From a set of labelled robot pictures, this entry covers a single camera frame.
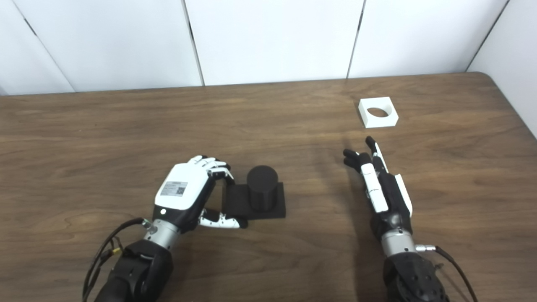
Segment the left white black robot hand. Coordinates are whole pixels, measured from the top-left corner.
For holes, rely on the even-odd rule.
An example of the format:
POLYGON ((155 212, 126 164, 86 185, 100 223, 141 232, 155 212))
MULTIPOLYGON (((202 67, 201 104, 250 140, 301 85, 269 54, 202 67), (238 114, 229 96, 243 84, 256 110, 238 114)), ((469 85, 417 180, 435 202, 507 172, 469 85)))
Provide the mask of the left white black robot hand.
POLYGON ((181 234, 198 226, 247 228, 246 219, 206 207, 217 180, 235 184, 230 166, 215 157, 197 155, 174 165, 155 195, 153 220, 169 222, 181 234))

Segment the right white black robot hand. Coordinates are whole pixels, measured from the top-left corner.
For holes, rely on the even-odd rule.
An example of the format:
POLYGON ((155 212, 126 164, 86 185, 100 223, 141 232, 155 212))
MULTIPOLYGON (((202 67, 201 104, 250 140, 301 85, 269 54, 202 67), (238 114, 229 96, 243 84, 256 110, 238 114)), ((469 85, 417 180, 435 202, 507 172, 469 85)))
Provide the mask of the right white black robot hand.
POLYGON ((381 240, 389 231, 413 234, 412 205, 400 174, 391 174, 380 146, 372 136, 365 139, 371 153, 344 149, 343 163, 354 169, 363 179, 365 195, 372 210, 370 228, 381 240))

